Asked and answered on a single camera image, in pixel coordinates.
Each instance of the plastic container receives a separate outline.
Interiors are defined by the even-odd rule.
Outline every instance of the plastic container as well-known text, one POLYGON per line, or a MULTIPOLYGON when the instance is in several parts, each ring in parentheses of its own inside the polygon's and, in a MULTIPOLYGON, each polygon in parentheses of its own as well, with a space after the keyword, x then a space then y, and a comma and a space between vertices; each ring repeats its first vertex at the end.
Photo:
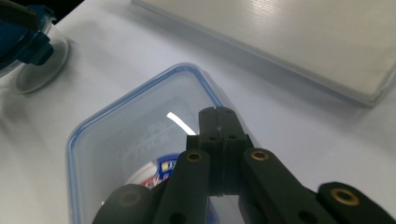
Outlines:
MULTIPOLYGON (((44 6, 30 7, 39 14, 38 33, 9 24, 3 24, 2 26, 5 32, 9 29, 10 32, 18 34, 14 35, 16 39, 12 41, 12 44, 15 44, 14 49, 20 49, 17 52, 12 52, 11 58, 15 58, 15 61, 2 62, 7 64, 6 67, 0 69, 0 90, 2 91, 25 94, 39 90, 49 84, 59 74, 67 58, 68 44, 62 34, 51 23, 53 20, 52 11, 44 6), (39 37, 46 38, 45 35, 49 38, 49 44, 52 46, 51 50, 43 49, 41 48, 43 46, 37 47, 33 44, 39 37), (27 57, 29 61, 31 57, 35 57, 35 53, 40 54, 42 51, 45 52, 42 53, 43 55, 47 55, 42 57, 41 61, 44 63, 40 65, 23 63, 19 60, 20 57, 27 57)), ((3 40, 0 43, 2 45, 7 44, 3 40)))
MULTIPOLYGON (((168 175, 175 155, 185 150, 187 134, 198 133, 198 112, 217 105, 232 108, 207 75, 183 63, 82 122, 67 149, 72 222, 92 223, 113 190, 131 182, 152 184, 151 175, 164 164, 158 176, 168 175)), ((240 218, 234 217, 239 214, 235 198, 211 199, 211 204, 211 223, 240 218)))

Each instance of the white tabletop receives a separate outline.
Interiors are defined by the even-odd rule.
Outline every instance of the white tabletop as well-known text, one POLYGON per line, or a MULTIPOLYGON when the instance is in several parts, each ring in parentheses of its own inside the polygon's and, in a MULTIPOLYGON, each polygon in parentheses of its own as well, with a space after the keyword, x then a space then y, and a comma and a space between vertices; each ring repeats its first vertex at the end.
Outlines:
POLYGON ((344 182, 396 217, 394 88, 377 107, 352 104, 129 0, 85 0, 56 27, 70 46, 59 77, 30 95, 0 93, 0 223, 69 223, 69 134, 181 62, 210 74, 303 185, 344 182))

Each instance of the table surface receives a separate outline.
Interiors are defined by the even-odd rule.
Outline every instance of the table surface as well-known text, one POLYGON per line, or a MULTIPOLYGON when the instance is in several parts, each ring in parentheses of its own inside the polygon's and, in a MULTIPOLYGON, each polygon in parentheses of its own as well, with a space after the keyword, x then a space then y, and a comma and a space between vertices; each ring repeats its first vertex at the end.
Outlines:
POLYGON ((347 183, 396 217, 396 82, 376 107, 357 105, 130 0, 85 0, 56 27, 70 47, 56 80, 29 95, 0 93, 0 223, 69 223, 70 133, 182 62, 210 74, 303 185, 347 183))

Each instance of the blue cap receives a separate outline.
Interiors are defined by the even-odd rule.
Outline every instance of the blue cap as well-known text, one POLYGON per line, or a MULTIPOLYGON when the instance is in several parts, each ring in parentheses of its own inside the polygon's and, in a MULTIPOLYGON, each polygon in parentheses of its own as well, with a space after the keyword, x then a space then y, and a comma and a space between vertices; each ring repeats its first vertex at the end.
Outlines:
POLYGON ((52 55, 50 39, 43 33, 53 18, 45 6, 28 6, 37 13, 39 32, 0 21, 0 70, 15 61, 41 65, 52 55))

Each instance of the dark background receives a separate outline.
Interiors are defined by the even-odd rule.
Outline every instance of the dark background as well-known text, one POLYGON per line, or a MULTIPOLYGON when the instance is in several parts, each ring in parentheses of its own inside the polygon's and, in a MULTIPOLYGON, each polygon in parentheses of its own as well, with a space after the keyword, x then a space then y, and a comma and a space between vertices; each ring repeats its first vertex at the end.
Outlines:
POLYGON ((12 2, 21 4, 23 6, 27 5, 46 5, 51 8, 57 19, 53 23, 57 23, 63 19, 69 12, 71 12, 75 7, 77 7, 83 0, 11 0, 12 2))

